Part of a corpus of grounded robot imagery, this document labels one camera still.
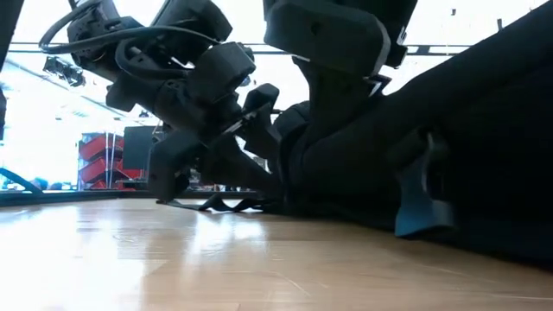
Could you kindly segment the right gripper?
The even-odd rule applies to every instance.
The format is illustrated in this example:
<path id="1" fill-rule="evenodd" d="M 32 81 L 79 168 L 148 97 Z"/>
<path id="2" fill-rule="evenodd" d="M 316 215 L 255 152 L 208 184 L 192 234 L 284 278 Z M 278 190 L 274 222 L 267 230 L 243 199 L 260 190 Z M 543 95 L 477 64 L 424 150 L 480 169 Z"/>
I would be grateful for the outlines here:
<path id="1" fill-rule="evenodd" d="M 385 25 L 391 39 L 391 49 L 386 66 L 398 68 L 407 55 L 404 41 L 407 26 L 417 0 L 379 0 L 378 19 Z M 309 89 L 309 126 L 307 143 L 316 143 L 333 135 L 353 121 L 375 98 L 383 96 L 383 90 L 391 78 L 376 73 L 362 76 L 346 73 L 301 60 L 293 62 L 301 70 Z"/>

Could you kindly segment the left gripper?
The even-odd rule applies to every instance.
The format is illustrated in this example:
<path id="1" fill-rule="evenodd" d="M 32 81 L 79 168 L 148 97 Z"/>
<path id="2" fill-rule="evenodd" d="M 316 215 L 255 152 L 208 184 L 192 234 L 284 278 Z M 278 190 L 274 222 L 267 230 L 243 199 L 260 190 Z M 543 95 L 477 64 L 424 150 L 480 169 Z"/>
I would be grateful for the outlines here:
<path id="1" fill-rule="evenodd" d="M 271 114 L 278 95 L 266 83 L 248 92 L 244 105 L 231 92 L 210 104 L 187 101 L 175 120 L 163 116 L 173 130 L 150 150 L 149 191 L 160 200 L 176 198 L 188 188 L 193 168 L 202 181 L 280 198 L 280 181 L 250 157 L 277 158 L 281 135 Z"/>

